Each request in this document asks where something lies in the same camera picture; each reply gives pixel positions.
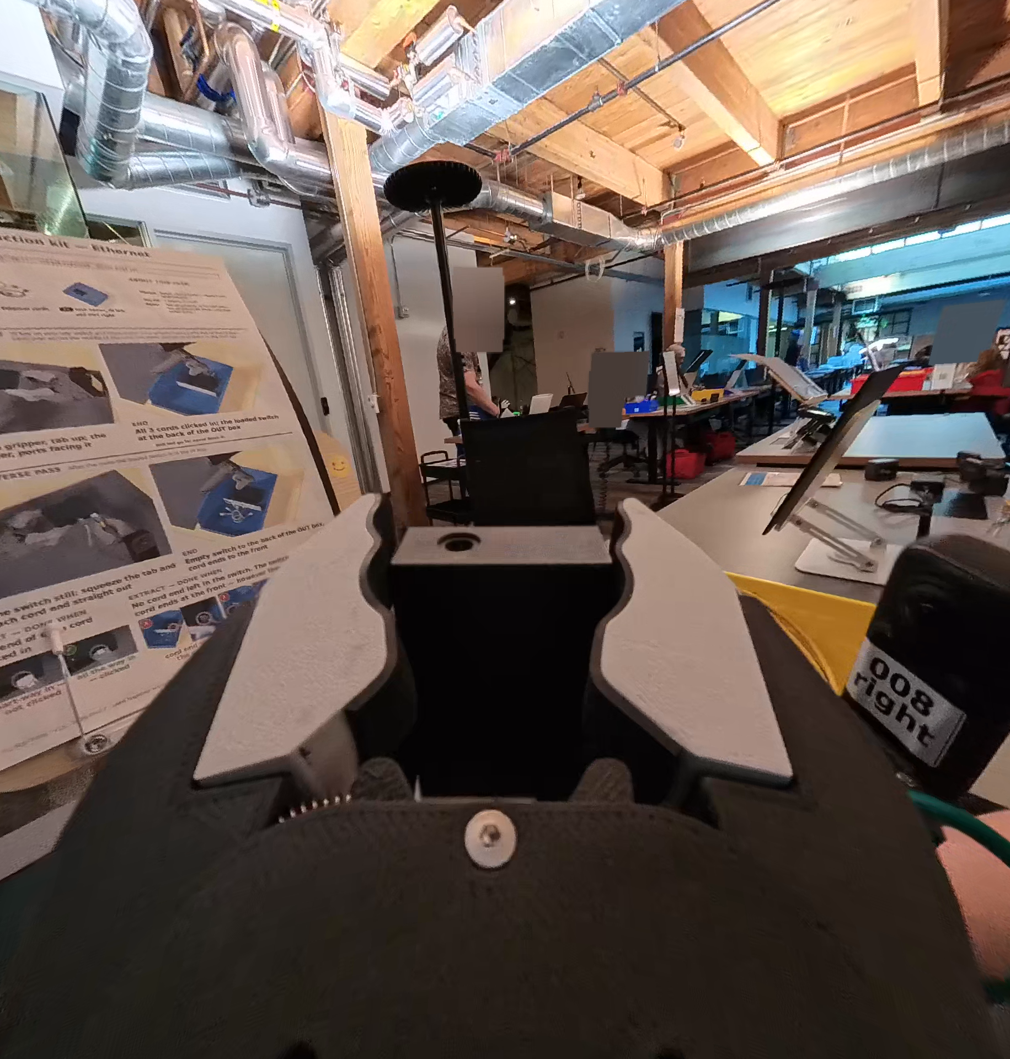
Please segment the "black disc pole stand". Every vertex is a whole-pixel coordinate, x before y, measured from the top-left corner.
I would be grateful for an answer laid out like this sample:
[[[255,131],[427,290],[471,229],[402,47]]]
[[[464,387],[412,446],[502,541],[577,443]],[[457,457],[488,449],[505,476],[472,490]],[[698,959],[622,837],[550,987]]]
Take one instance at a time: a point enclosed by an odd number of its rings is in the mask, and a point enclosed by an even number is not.
[[[409,213],[430,215],[445,309],[445,328],[456,364],[459,364],[461,352],[456,344],[454,297],[443,211],[446,208],[453,210],[470,205],[481,189],[482,179],[473,167],[448,160],[408,164],[392,173],[384,184],[384,194],[392,207]],[[467,420],[469,417],[466,416],[466,398],[463,396],[461,378],[458,378],[458,391],[459,420]]]

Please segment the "black ethernet switch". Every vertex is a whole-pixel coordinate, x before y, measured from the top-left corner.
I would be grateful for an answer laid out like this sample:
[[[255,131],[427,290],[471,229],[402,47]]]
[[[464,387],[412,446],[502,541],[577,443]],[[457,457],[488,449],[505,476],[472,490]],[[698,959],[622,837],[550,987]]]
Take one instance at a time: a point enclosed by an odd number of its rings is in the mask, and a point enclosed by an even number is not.
[[[565,801],[585,766],[595,631],[617,602],[595,525],[413,527],[389,567],[426,798]]]

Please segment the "wooden beam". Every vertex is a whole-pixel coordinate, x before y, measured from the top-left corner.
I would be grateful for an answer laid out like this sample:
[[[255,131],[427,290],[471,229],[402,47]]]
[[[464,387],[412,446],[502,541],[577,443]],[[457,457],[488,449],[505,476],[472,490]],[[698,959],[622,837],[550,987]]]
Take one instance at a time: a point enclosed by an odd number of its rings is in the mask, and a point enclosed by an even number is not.
[[[328,113],[323,107],[318,111],[332,170],[356,305],[369,354],[393,518],[401,535],[407,528],[426,526],[426,503],[366,130],[351,120]]]

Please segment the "large black bin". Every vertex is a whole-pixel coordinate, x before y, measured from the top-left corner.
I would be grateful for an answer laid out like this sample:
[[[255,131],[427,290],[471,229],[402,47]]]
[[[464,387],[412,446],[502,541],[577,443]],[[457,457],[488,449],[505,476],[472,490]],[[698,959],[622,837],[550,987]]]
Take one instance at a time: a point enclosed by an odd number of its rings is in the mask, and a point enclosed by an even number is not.
[[[574,409],[459,425],[475,526],[594,526],[587,444]]]

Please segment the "person's right hand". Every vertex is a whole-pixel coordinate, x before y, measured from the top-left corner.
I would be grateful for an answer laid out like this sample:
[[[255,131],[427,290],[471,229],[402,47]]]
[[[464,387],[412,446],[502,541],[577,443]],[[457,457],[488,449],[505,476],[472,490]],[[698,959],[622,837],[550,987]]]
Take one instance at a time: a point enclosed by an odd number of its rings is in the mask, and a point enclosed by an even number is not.
[[[976,965],[999,982],[1010,975],[1010,867],[955,826],[942,825],[937,849],[960,907]]]

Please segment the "printed instruction sheet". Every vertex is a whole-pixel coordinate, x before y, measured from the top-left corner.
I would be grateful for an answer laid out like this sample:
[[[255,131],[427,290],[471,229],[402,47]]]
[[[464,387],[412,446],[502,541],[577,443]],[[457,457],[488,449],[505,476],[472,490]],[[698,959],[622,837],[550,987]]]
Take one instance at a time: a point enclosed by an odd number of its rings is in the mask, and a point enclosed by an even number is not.
[[[111,748],[326,481],[220,261],[0,228],[0,790]]]

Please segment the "yellow plastic bin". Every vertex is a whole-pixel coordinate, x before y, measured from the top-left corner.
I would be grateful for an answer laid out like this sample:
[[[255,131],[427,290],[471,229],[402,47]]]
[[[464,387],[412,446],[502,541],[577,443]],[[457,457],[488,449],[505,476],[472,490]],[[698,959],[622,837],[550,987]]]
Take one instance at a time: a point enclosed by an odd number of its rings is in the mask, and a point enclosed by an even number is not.
[[[802,656],[842,695],[874,615],[874,603],[728,573],[736,589],[766,606]]]

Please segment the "long silver ceiling duct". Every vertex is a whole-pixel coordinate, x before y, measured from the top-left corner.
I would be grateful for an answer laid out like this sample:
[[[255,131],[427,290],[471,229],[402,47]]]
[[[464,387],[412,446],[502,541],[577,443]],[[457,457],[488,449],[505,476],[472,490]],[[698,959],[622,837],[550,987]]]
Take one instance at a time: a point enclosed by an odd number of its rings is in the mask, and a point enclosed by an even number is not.
[[[877,161],[867,159],[856,168],[828,176],[828,158],[788,170],[789,176],[820,176],[820,181],[802,186],[796,181],[765,180],[757,189],[744,189],[749,196],[736,202],[695,202],[685,198],[681,207],[666,211],[656,225],[633,228],[602,208],[584,205],[565,195],[548,192],[535,196],[485,179],[477,196],[467,207],[519,219],[533,231],[576,245],[597,249],[636,250],[655,253],[666,245],[688,243],[715,234],[775,218],[806,208],[828,204],[842,197],[885,183],[923,176],[933,170],[999,152],[1010,147],[1010,114],[969,113],[970,122],[933,130],[921,136],[910,151]]]

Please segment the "silver elbow duct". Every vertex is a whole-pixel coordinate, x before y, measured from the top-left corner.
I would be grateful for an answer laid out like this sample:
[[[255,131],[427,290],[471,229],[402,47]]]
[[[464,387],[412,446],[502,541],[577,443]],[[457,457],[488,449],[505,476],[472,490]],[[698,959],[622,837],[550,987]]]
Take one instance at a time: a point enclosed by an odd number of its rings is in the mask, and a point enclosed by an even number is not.
[[[34,7],[87,37],[65,105],[77,105],[74,155],[89,178],[118,190],[160,189],[238,177],[254,165],[300,197],[331,189],[327,154],[294,137],[278,78],[244,26],[227,21],[216,31],[236,98],[236,114],[227,116],[148,91],[154,43],[136,2]]]

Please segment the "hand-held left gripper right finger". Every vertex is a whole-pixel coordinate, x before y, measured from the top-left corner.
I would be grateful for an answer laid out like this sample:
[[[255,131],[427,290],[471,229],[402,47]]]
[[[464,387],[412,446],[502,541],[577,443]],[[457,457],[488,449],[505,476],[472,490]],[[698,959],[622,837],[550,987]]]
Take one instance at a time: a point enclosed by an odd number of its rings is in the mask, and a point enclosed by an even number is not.
[[[735,584],[635,499],[616,510],[619,602],[594,636],[595,689],[670,757],[677,785],[794,779]]]

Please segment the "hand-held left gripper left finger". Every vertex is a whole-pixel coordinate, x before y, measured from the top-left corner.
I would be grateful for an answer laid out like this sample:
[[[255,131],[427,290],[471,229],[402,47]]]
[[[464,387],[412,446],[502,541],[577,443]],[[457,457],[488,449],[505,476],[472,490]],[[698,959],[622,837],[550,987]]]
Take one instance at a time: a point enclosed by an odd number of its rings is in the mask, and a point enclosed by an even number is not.
[[[365,495],[261,590],[194,780],[284,775],[350,787],[400,742],[400,644],[387,605],[391,503]]]

